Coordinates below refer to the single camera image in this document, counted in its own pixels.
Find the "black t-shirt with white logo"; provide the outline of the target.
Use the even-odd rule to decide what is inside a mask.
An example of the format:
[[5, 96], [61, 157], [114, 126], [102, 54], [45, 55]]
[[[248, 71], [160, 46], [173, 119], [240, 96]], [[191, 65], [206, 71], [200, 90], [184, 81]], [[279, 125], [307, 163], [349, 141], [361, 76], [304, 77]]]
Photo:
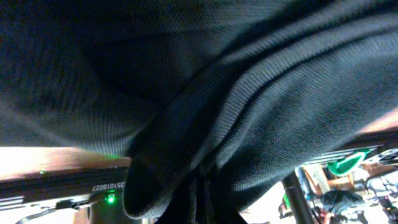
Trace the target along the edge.
[[130, 157], [134, 219], [236, 222], [396, 106], [396, 1], [1, 2], [1, 143]]

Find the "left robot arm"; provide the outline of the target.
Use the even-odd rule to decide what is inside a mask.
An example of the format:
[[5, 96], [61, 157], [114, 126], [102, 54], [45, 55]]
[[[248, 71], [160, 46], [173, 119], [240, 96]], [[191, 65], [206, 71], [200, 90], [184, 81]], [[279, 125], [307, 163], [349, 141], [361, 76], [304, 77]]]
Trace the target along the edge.
[[142, 224], [142, 220], [125, 214], [121, 190], [93, 194], [89, 197], [89, 204], [90, 224]]

